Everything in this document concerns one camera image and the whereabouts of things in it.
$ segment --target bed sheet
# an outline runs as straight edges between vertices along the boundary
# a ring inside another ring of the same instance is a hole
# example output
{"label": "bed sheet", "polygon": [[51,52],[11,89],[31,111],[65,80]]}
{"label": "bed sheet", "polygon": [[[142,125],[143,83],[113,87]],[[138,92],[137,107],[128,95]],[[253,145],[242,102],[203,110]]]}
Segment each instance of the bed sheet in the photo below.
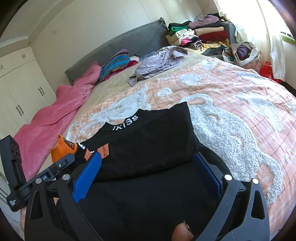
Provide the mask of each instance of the bed sheet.
{"label": "bed sheet", "polygon": [[127,77],[135,68],[98,85],[64,137],[81,142],[105,122],[122,123],[139,108],[159,110],[187,101],[199,140],[236,179],[260,180],[272,238],[296,201],[295,97],[253,70],[193,53],[180,66],[131,88]]}

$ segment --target gray headboard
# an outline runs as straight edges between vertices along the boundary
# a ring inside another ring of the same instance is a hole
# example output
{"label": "gray headboard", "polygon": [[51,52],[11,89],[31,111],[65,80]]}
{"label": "gray headboard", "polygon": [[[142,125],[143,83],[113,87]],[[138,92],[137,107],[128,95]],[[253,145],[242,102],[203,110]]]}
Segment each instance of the gray headboard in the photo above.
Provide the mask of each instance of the gray headboard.
{"label": "gray headboard", "polygon": [[95,61],[103,66],[121,49],[127,49],[129,56],[142,57],[152,51],[168,46],[165,36],[168,34],[162,18],[152,23],[137,27],[123,33],[102,44],[89,54],[85,55],[72,67],[65,71],[70,82],[80,78]]}

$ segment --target pink and white blanket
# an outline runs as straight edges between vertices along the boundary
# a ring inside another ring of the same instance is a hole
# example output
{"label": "pink and white blanket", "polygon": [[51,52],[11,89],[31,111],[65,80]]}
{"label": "pink and white blanket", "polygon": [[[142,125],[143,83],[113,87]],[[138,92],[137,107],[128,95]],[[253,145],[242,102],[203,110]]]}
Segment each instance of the pink and white blanket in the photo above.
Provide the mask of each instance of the pink and white blanket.
{"label": "pink and white blanket", "polygon": [[260,180],[274,236],[296,203],[296,99],[252,70],[209,58],[146,80],[90,109],[70,126],[67,139],[81,142],[105,122],[121,123],[139,108],[159,110],[183,101],[196,136],[233,176]]}
{"label": "pink and white blanket", "polygon": [[56,90],[55,103],[39,110],[31,123],[22,126],[14,136],[20,146],[22,168],[27,180],[37,174],[57,143],[58,134],[67,129],[79,108],[87,101],[100,72],[101,67],[95,62],[73,86],[60,85]]}

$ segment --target metal screw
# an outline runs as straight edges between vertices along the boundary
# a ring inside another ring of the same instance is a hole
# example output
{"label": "metal screw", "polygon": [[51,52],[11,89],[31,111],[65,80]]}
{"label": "metal screw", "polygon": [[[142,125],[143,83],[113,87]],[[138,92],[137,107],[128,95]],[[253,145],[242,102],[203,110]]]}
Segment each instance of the metal screw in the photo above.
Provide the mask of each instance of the metal screw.
{"label": "metal screw", "polygon": [[226,175],[224,176],[224,178],[225,178],[227,181],[231,181],[231,180],[232,180],[232,176],[229,175],[229,174],[226,174]]}
{"label": "metal screw", "polygon": [[255,183],[255,184],[258,184],[259,183],[259,180],[257,178],[253,178],[252,179],[252,182]]}
{"label": "metal screw", "polygon": [[70,178],[70,175],[69,174],[65,174],[62,178],[63,178],[63,180],[66,181],[66,180],[68,180]]}
{"label": "metal screw", "polygon": [[35,182],[36,182],[37,184],[39,184],[40,182],[42,182],[42,179],[41,179],[41,178],[37,178]]}

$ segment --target cable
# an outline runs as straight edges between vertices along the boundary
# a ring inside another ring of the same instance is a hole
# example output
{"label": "cable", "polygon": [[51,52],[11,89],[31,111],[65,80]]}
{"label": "cable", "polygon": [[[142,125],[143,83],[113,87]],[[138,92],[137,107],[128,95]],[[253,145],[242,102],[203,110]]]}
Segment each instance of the cable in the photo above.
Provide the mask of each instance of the cable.
{"label": "cable", "polygon": [[193,22],[203,13],[206,7],[209,7],[210,5],[210,0],[208,0],[207,4],[205,5],[204,9],[201,11],[201,13],[193,20]]}

